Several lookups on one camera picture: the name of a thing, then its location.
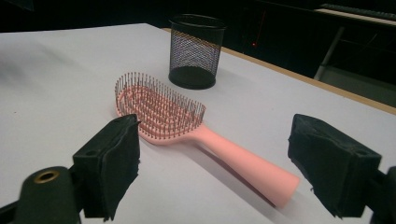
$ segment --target bristle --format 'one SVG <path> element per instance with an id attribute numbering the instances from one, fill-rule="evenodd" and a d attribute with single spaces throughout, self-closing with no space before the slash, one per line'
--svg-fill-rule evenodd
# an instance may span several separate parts
<path id="1" fill-rule="evenodd" d="M 197 128 L 205 106 L 143 73 L 127 73 L 116 83 L 116 106 L 120 116 L 136 114 L 139 131 L 155 139 L 173 138 Z"/>

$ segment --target pink handle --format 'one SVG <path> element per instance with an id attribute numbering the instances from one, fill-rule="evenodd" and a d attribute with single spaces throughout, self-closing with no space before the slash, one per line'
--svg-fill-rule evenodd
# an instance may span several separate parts
<path id="1" fill-rule="evenodd" d="M 277 207 L 283 207 L 298 186 L 297 176 L 212 132 L 203 123 L 189 137 L 206 145 Z"/>

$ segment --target white table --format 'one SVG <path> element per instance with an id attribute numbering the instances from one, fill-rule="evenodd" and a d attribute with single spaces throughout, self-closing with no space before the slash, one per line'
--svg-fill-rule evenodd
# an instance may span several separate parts
<path id="1" fill-rule="evenodd" d="M 301 183 L 286 207 L 274 208 L 202 147 L 140 141 L 139 176 L 113 223 L 369 223 L 367 207 L 362 218 L 340 219 L 322 206 L 287 156 L 291 120 L 296 113 L 323 119 L 383 155 L 385 173 L 396 164 L 394 114 L 225 51 L 213 88 L 181 89 L 167 78 L 169 50 L 170 34 L 147 24 L 0 34 L 0 206 L 17 201 L 35 171 L 70 167 L 116 117 L 116 80 L 138 71 L 206 105 L 208 127 Z"/>

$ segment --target hairbrush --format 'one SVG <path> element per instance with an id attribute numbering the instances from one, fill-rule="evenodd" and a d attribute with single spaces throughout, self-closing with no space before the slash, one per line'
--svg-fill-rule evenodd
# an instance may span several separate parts
<path id="1" fill-rule="evenodd" d="M 127 73 L 117 80 L 119 116 L 136 114 L 139 136 L 153 145 L 181 141 L 202 143 L 271 203 L 283 207 L 299 178 L 212 132 L 203 124 L 205 106 L 143 73 Z"/>

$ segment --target black mesh cup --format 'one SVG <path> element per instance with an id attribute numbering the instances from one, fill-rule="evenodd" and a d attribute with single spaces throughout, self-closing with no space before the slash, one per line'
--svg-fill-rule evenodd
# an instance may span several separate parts
<path id="1" fill-rule="evenodd" d="M 179 87 L 204 90 L 215 85 L 226 26 L 207 16 L 181 14 L 170 20 L 169 80 Z"/>

